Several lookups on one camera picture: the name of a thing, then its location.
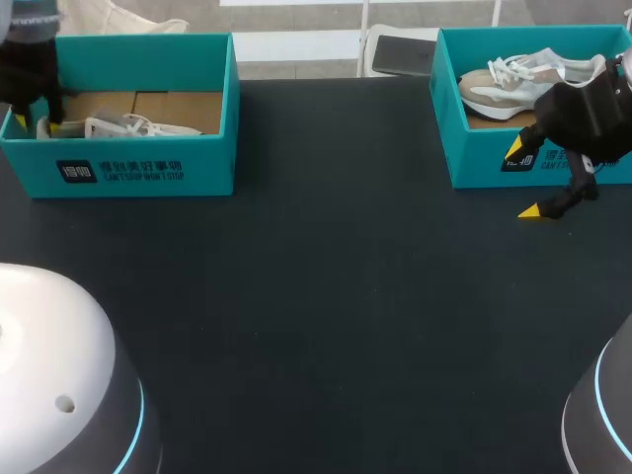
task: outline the blue light ring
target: blue light ring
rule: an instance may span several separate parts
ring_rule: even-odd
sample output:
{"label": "blue light ring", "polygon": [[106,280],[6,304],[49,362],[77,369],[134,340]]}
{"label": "blue light ring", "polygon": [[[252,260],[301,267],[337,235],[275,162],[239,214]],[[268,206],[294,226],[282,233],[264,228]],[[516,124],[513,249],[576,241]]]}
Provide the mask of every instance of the blue light ring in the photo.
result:
{"label": "blue light ring", "polygon": [[140,388],[140,415],[138,416],[138,426],[136,427],[136,433],[134,434],[134,438],[125,453],[122,461],[118,465],[117,469],[115,469],[114,474],[120,474],[122,470],[125,468],[125,465],[129,461],[129,458],[134,453],[136,449],[136,445],[138,444],[138,439],[140,438],[140,432],[142,431],[142,424],[145,420],[145,393],[142,390],[142,383],[138,380],[138,388]]}
{"label": "blue light ring", "polygon": [[601,392],[599,390],[599,370],[601,369],[601,360],[603,359],[603,354],[605,354],[605,350],[608,349],[608,346],[611,342],[612,340],[608,341],[608,344],[605,345],[605,347],[601,351],[601,354],[599,354],[599,358],[596,361],[596,368],[594,370],[594,393],[596,395],[596,403],[599,406],[599,411],[601,412],[601,417],[603,418],[605,427],[610,432],[610,435],[612,436],[612,439],[614,439],[616,445],[619,446],[619,449],[621,449],[623,454],[625,454],[625,457],[627,457],[628,460],[632,462],[632,453],[628,450],[627,447],[625,447],[625,444],[623,444],[623,441],[614,430],[610,419],[605,414],[605,408],[603,408],[603,402],[601,401]]}

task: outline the beige sneaker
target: beige sneaker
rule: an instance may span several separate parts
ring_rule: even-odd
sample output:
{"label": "beige sneaker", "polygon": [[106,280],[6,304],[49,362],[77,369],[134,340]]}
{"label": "beige sneaker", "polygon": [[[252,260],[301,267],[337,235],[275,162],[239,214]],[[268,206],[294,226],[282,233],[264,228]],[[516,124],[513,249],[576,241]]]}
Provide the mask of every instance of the beige sneaker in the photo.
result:
{"label": "beige sneaker", "polygon": [[558,82],[584,87],[605,70],[605,57],[565,59],[549,47],[530,55],[498,58],[488,69],[468,72],[458,84],[466,108],[492,120],[507,120],[532,110],[535,101]]}

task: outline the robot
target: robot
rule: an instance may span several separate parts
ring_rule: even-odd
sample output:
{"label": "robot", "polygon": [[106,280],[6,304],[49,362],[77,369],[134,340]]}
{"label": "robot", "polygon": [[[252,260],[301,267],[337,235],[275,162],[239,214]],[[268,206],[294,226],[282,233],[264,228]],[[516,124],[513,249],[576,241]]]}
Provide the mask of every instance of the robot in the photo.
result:
{"label": "robot", "polygon": [[32,103],[46,98],[55,129],[64,120],[63,96],[72,95],[59,84],[60,20],[56,0],[0,0],[0,102],[27,129],[33,128]]}
{"label": "robot", "polygon": [[577,384],[562,415],[562,446],[573,474],[632,472],[632,316]]}
{"label": "robot", "polygon": [[103,308],[0,264],[0,472],[157,474],[158,418]]}
{"label": "robot", "polygon": [[536,123],[520,131],[505,159],[518,163],[544,140],[566,150],[571,182],[518,217],[558,219],[583,199],[598,198],[595,165],[616,163],[632,151],[632,48],[606,61],[589,85],[553,86],[535,102]]}

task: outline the shoe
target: shoe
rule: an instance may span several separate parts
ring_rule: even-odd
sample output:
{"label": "shoe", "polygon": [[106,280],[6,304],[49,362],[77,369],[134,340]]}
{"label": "shoe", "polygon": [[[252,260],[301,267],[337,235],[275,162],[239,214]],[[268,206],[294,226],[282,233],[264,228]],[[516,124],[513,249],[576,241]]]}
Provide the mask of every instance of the shoe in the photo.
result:
{"label": "shoe", "polygon": [[498,58],[488,69],[468,72],[458,84],[466,108],[485,119],[508,120],[533,110],[535,101],[558,82],[584,87],[605,70],[605,57],[565,59],[549,47],[530,55]]}
{"label": "shoe", "polygon": [[37,139],[50,140],[52,138],[85,138],[86,123],[84,121],[65,121],[51,130],[48,118],[38,121]]}
{"label": "shoe", "polygon": [[48,118],[38,122],[38,140],[52,138],[103,138],[124,136],[185,136],[202,135],[201,131],[185,126],[153,123],[145,117],[135,114],[116,116],[107,110],[96,112],[83,121],[65,121],[50,130]]}
{"label": "shoe", "polygon": [[86,138],[184,136],[202,135],[202,132],[185,126],[153,123],[149,119],[136,114],[125,114],[122,117],[117,117],[101,111],[86,119],[85,135]]}

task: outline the dark tablecloth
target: dark tablecloth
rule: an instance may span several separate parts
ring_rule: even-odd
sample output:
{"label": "dark tablecloth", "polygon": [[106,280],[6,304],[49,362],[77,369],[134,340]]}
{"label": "dark tablecloth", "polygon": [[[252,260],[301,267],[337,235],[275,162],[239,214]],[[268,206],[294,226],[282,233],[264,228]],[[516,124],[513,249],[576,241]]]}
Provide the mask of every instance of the dark tablecloth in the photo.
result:
{"label": "dark tablecloth", "polygon": [[104,306],[163,474],[566,472],[632,189],[539,223],[550,189],[454,191],[423,79],[243,83],[237,168],[229,198],[30,201],[0,161],[0,261]]}

